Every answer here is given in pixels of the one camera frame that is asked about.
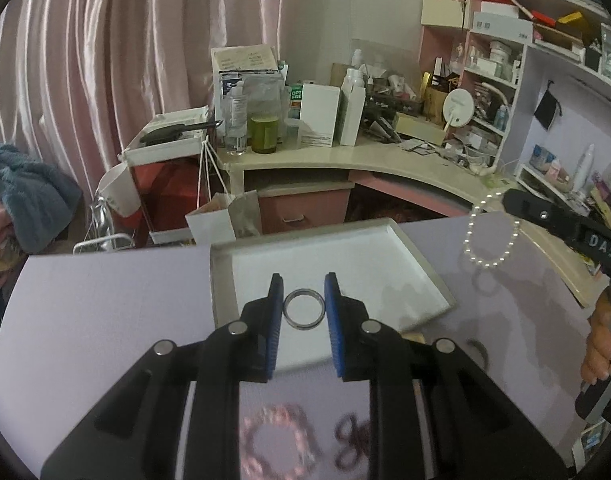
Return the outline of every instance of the drawer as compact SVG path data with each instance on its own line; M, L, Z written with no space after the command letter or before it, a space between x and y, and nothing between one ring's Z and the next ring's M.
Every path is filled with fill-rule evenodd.
M263 234L343 224L349 193L338 189L259 198Z

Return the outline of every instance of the metal screw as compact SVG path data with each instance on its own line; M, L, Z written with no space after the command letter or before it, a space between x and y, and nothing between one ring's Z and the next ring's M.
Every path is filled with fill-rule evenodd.
M164 339L163 341L159 341L156 345L154 345L154 353L157 355L167 355L174 349L174 343L172 341L168 341Z
M232 335L241 335L248 331L248 326L242 321L234 321L230 323L227 330L229 330Z
M457 349L455 342L451 341L450 339L439 339L436 346L437 350L439 350L439 352L442 354L451 354Z
M381 330L381 323L374 319L369 319L361 323L361 330L366 334L376 334Z

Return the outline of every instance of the drawer handle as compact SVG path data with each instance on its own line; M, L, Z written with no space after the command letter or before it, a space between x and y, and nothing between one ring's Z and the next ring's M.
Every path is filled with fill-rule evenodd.
M282 218L282 221L284 224L298 224L298 222L302 222L305 220L305 216L301 215L301 218L295 218L294 220L286 220L285 218Z

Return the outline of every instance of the purple table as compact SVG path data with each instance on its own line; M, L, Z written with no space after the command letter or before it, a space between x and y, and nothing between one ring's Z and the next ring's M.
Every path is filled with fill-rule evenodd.
M508 219L490 214L477 222L474 248L492 256L505 246ZM567 458L583 426L573 399L589 331L584 314L526 238L500 269L474 269L461 255L466 226L467 218L403 226L458 303L423 332L431 340L452 337L476 359L466 343L482 343L490 353L490 376ZM213 328L209 248L31 258L0 331L0 429L38 474L153 342L189 344ZM324 364L278 375L269 385L243 385L240 410L249 416L267 403L301 405L321 453L311 478L356 478L365 463L351 475L333 466L342 449L333 430L346 413L368 417L367 391L367 384L337 381ZM272 439L260 435L261 446L266 437ZM286 466L293 463L289 454L289 448L285 454L276 449Z

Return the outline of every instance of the human hand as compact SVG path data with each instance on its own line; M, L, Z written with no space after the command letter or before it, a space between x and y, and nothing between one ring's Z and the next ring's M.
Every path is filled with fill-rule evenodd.
M581 376L588 384L607 380L611 376L611 303L603 292L597 300L590 324L592 332L588 336L586 356L581 366Z

